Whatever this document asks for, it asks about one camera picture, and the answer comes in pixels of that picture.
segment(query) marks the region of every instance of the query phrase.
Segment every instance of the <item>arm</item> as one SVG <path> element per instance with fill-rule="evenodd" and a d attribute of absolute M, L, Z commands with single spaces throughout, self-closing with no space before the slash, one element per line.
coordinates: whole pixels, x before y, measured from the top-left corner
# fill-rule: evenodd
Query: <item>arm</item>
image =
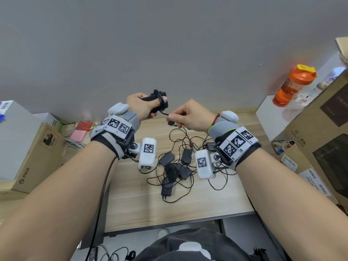
<path fill-rule="evenodd" d="M 168 120 L 208 131 L 215 115 L 194 100 Z M 236 168 L 259 215 L 293 260 L 347 260 L 348 219 L 324 195 L 262 149 Z"/>
<path fill-rule="evenodd" d="M 158 100 L 139 99 L 145 96 L 127 99 L 139 121 L 154 117 L 150 110 L 159 106 Z M 33 190 L 0 226 L 0 260 L 70 260 L 93 219 L 114 158 L 108 147 L 92 141 Z"/>

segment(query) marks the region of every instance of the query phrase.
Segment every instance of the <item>gray wrist strap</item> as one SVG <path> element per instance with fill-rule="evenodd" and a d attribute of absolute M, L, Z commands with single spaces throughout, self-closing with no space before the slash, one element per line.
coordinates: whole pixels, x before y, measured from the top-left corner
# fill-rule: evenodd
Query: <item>gray wrist strap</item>
<path fill-rule="evenodd" d="M 109 133 L 105 132 L 102 134 L 103 137 L 105 137 L 106 140 L 109 141 L 109 143 L 115 148 L 117 154 L 118 154 L 118 159 L 121 159 L 124 157 L 123 150 L 119 144 L 116 143 L 116 139 Z"/>
<path fill-rule="evenodd" d="M 126 119 L 129 123 L 132 124 L 134 131 L 137 131 L 139 129 L 139 117 L 137 116 L 137 114 L 128 110 L 125 113 L 120 114 L 120 116 L 122 116 L 124 119 Z"/>
<path fill-rule="evenodd" d="M 219 136 L 231 131 L 233 129 L 237 129 L 240 126 L 236 123 L 232 123 L 226 120 L 223 117 L 218 117 L 215 121 L 215 124 L 208 130 L 208 135 L 214 140 Z"/>

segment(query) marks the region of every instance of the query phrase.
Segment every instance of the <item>white wall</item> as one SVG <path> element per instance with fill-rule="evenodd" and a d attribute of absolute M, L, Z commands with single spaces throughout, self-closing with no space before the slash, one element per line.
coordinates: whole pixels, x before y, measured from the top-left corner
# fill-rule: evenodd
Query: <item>white wall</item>
<path fill-rule="evenodd" d="M 348 0 L 1 0 L 0 100 L 102 119 L 154 88 L 169 110 L 258 107 L 348 35 Z"/>

